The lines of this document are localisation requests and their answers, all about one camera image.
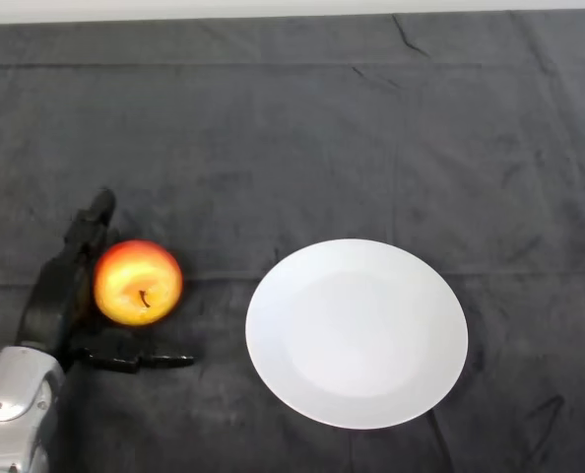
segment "dark gray cloth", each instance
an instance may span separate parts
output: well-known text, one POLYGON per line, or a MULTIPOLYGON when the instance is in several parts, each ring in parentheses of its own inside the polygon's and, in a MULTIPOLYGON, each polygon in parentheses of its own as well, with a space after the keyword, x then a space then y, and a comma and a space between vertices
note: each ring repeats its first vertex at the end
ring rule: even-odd
POLYGON ((155 332, 200 359, 76 367, 56 472, 585 472, 585 12, 0 27, 0 347, 105 185, 189 268, 155 332), (434 415, 331 428, 251 366, 260 278, 338 237, 456 292, 434 415))

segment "white plate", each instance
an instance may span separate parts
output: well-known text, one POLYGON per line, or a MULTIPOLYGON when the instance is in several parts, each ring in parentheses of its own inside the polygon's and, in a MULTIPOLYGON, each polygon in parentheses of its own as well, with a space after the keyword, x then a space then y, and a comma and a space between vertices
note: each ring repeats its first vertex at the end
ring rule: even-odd
POLYGON ((406 422, 454 385, 463 310, 411 253, 363 239, 304 248, 273 268, 246 317, 251 361, 297 412, 337 427, 406 422))

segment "red apple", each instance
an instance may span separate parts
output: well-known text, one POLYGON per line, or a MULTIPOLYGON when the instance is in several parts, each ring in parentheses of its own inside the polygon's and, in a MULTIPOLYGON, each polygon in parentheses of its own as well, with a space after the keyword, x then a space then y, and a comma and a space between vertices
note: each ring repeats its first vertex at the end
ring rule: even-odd
POLYGON ((99 309, 125 325, 146 325, 164 317, 181 296, 178 263, 151 241, 118 243, 96 265, 94 296, 99 309))

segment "white wall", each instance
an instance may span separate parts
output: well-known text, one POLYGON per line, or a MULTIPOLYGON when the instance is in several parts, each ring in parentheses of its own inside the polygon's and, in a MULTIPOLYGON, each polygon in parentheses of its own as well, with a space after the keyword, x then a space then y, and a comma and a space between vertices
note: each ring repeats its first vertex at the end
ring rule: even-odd
POLYGON ((0 23, 585 8, 585 0, 0 0, 0 23))

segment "plate rim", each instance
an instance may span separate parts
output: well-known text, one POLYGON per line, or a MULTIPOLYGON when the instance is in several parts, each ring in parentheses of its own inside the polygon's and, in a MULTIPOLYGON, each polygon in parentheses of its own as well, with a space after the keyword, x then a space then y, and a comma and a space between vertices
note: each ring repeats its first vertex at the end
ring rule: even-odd
MULTIPOLYGON (((417 256, 415 256, 414 254, 412 254, 411 252, 402 249, 398 246, 395 246, 393 244, 389 244, 389 243, 385 243, 382 241, 377 241, 377 240, 373 240, 373 239, 365 239, 365 238, 335 238, 335 239, 327 239, 327 240, 323 240, 323 241, 317 241, 316 243, 310 244, 308 246, 304 246, 294 252, 292 252, 291 254, 287 255, 286 257, 284 257, 283 259, 281 259, 280 261, 278 261, 265 275, 264 277, 260 280, 260 282, 258 283, 257 287, 255 288, 255 291, 253 292, 253 295, 251 296, 251 301, 249 302, 249 306, 247 308, 247 312, 246 312, 246 320, 244 323, 244 341, 246 344, 246 349, 248 351, 249 354, 249 359, 251 360, 251 365, 253 365, 253 368, 255 369, 255 371, 257 372, 258 376, 260 377, 260 379, 262 380, 262 382, 269 388, 269 390, 271 391, 271 393, 278 398, 280 401, 282 401, 284 404, 286 404, 289 408, 293 409, 294 411, 296 411, 297 413, 301 414, 302 416, 307 417, 308 419, 311 419, 315 422, 319 422, 321 424, 325 424, 328 426, 332 426, 332 427, 337 427, 340 429, 349 429, 349 430, 377 430, 377 429, 388 429, 391 427, 395 427, 398 426, 400 424, 404 424, 407 423, 409 421, 412 421, 413 419, 425 414, 426 412, 434 409, 452 390, 452 388, 456 385, 457 381, 459 380, 459 377, 461 376, 461 373, 463 372, 463 368, 466 365, 466 361, 468 359, 468 351, 469 351, 469 347, 470 347, 470 333, 468 330, 468 321, 466 319, 466 315, 465 315, 465 311, 463 310, 463 307, 461 306, 461 303, 459 301, 459 299, 457 298, 456 294, 454 293, 454 291, 452 290, 452 288, 450 288, 450 285, 446 282, 446 280, 434 269, 432 268, 428 263, 426 263, 425 261, 423 261, 421 258, 418 258, 417 256), (254 298, 255 298, 255 293, 257 292, 258 288, 260 287, 260 285, 262 284, 262 281, 264 281, 273 270, 275 270, 275 268, 277 268, 278 266, 280 266, 284 261, 286 261, 287 259, 291 258, 292 256, 296 255, 297 253, 301 252, 301 251, 305 251, 308 248, 311 247, 315 247, 318 245, 324 245, 324 244, 329 244, 329 243, 335 243, 335 242, 345 242, 345 241, 359 241, 359 242, 364 242, 364 243, 372 243, 372 244, 377 244, 377 245, 381 245, 381 246, 387 246, 389 248, 391 248, 392 250, 398 250, 401 251, 403 253, 405 253, 407 256, 415 258, 418 262, 422 263, 423 265, 425 265, 429 270, 431 270, 450 290, 450 293, 452 295, 452 297, 454 298, 454 300, 456 301, 457 305, 459 306, 460 310, 461 310, 461 315, 462 315, 462 320, 463 320, 463 327, 465 328, 465 350, 462 356, 462 362, 460 364, 460 366, 458 365, 456 372, 451 376, 452 382, 449 382, 449 387, 443 391, 440 390, 440 393, 438 396, 435 396, 435 401, 434 403, 424 409, 421 412, 418 412, 416 414, 413 414, 411 416, 399 416, 400 420, 391 420, 390 418, 387 418, 386 423, 360 423, 360 425, 346 425, 346 424, 341 424, 338 422, 333 422, 333 421, 328 421, 325 419, 322 419, 320 416, 316 416, 314 414, 310 414, 308 412, 306 412, 305 409, 303 408, 299 408, 297 406, 294 406, 289 400, 287 400, 285 397, 281 396, 280 394, 278 394, 277 390, 273 388, 270 380, 267 380, 268 376, 265 376, 263 372, 261 372, 257 365, 255 364, 255 353, 251 351, 251 346, 249 344, 249 314, 251 311, 251 306, 253 304, 254 298)), ((343 396, 338 396, 336 394, 330 393, 330 395, 334 398, 343 398, 343 396)))

